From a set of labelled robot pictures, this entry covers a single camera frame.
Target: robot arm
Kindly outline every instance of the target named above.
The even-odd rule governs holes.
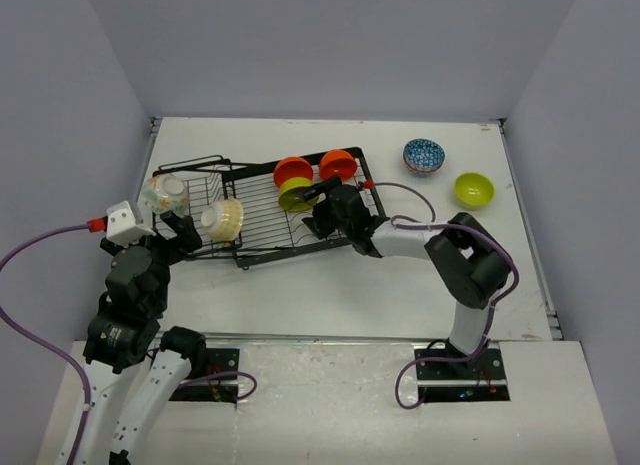
[[[107,291],[88,327],[83,355],[91,384],[90,413],[81,402],[57,464],[126,464],[176,389],[194,368],[204,350],[204,338],[174,328],[167,332],[156,356],[156,369],[120,417],[126,395],[138,375],[145,354],[160,329],[158,320],[167,308],[169,266],[202,246],[191,217],[168,212],[160,216],[174,232],[165,239],[144,226],[134,209],[123,202],[105,217],[107,238],[100,244],[110,253]],[[86,416],[85,433],[73,460],[76,430]]]
[[[471,355],[483,344],[489,320],[489,304],[505,285],[509,264],[487,243],[462,229],[473,229],[493,241],[469,214],[459,213],[448,224],[433,229],[400,229],[383,217],[371,215],[360,190],[334,177],[307,189],[310,200],[324,193],[312,218],[304,222],[318,238],[338,230],[358,253],[383,258],[402,256],[431,260],[447,289],[456,299],[455,318],[447,340],[449,353]],[[459,229],[448,229],[449,224]]]

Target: bowl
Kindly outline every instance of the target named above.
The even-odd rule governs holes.
[[[463,173],[456,179],[456,197],[469,210],[478,210],[487,205],[495,195],[493,183],[476,172]]]
[[[445,153],[436,142],[416,138],[404,146],[402,158],[411,173],[426,177],[442,167]]]
[[[273,181],[280,188],[290,178],[303,177],[313,180],[313,168],[304,158],[289,157],[278,162],[273,170]]]
[[[300,193],[310,186],[311,180],[308,178],[290,178],[280,187],[278,205],[280,205],[285,212],[303,212],[309,210],[316,204],[318,197],[305,202],[300,198]]]
[[[156,215],[169,211],[184,215],[189,207],[189,190],[182,180],[170,173],[147,180],[140,197],[142,203]]]
[[[213,202],[200,215],[204,232],[214,242],[230,242],[238,238],[243,220],[242,204],[234,198]]]
[[[337,175],[343,182],[346,182],[356,174],[357,170],[358,162],[349,152],[344,150],[331,150],[325,153],[320,160],[320,180],[327,180]]]

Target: table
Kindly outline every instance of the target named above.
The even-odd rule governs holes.
[[[76,356],[83,346],[76,344]],[[501,343],[510,402],[413,411],[396,405],[392,388],[411,344],[240,348],[240,369],[257,377],[256,393],[237,411],[230,404],[168,403],[135,465],[616,463],[577,342]],[[401,393],[415,398],[413,370]],[[59,453],[79,396],[79,380],[67,367],[38,465]]]
[[[429,138],[446,152],[434,176],[410,174],[402,148]],[[474,216],[513,255],[522,275],[498,307],[491,337],[550,340],[545,298],[496,124],[164,118],[146,176],[158,166],[221,154],[260,163],[332,148],[363,149],[374,179],[415,187],[440,220],[461,209],[455,178],[478,171],[493,181],[494,201]],[[388,215],[427,220],[429,212],[403,190],[380,188]],[[454,301],[433,266],[403,258],[363,258],[350,247],[259,265],[232,261],[181,263],[172,269],[163,330],[182,325],[201,332],[334,337],[436,338],[448,335]]]

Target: red connector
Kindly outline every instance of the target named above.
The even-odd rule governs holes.
[[[107,229],[107,217],[94,218],[87,222],[89,233],[104,232]]]

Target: blue patterned bowl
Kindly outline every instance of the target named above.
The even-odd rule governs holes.
[[[436,142],[416,138],[404,146],[402,158],[411,173],[425,177],[442,166],[444,150]]]

